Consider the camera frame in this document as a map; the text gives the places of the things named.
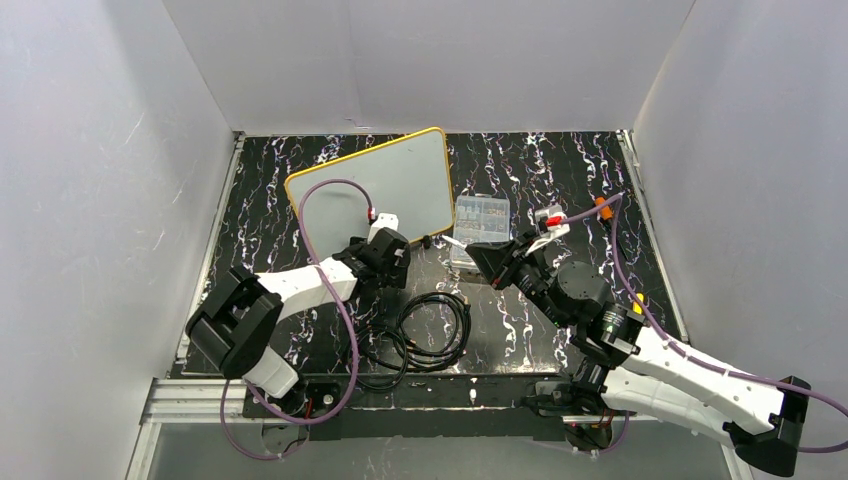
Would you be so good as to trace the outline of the white whiteboard marker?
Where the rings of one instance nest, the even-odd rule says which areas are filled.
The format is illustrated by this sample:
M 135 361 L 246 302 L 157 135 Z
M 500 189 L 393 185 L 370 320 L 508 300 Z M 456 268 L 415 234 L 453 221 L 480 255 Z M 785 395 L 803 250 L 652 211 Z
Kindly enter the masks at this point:
M 467 244 L 466 244 L 466 243 L 463 243 L 463 242 L 461 242 L 461 241 L 459 241 L 459 240 L 457 240 L 457 239 L 455 239 L 455 238 L 453 238 L 453 237 L 451 237 L 451 236 L 448 236 L 448 235 L 442 235 L 442 236 L 441 236 L 441 239 L 442 239 L 443 241 L 447 242 L 448 244 L 450 244 L 451 246 L 456 247 L 456 248 L 458 248 L 458 249 L 460 249 L 460 250 L 465 251 L 465 250 L 467 249 Z

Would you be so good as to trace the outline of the yellow framed whiteboard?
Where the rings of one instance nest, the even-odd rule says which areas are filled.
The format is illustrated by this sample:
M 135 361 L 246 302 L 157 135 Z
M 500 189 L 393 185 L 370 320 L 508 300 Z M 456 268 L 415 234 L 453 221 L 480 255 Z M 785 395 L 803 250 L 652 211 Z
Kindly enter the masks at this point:
M 326 185 L 329 179 L 355 182 L 368 193 L 379 213 L 394 214 L 399 232 L 414 242 L 453 227 L 452 180 L 445 132 L 431 127 L 373 146 L 288 176 L 284 182 L 295 215 L 320 259 L 341 251 L 352 237 L 365 237 L 368 204 L 363 192 L 346 184 Z

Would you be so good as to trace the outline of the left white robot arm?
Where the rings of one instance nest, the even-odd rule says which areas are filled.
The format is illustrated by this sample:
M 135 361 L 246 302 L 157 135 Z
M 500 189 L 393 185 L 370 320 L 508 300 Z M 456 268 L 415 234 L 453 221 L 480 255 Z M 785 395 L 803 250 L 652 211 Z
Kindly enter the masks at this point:
M 379 227 L 318 265 L 262 274 L 236 266 L 195 310 L 185 332 L 224 378 L 244 379 L 282 399 L 299 374 L 270 347 L 277 323 L 364 291 L 403 289 L 410 260 L 408 240 Z

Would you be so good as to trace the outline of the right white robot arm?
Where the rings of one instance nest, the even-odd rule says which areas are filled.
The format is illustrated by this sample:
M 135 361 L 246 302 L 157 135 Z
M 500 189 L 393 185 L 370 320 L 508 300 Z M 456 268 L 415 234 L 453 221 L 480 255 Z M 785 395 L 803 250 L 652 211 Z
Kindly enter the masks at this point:
M 637 412 L 707 435 L 748 465 L 779 477 L 796 472 L 806 420 L 808 382 L 752 374 L 674 338 L 664 339 L 645 315 L 615 301 L 591 265 L 553 268 L 547 238 L 530 235 L 476 242 L 466 252 L 494 289 L 516 287 L 584 355 L 575 390 L 604 407 Z

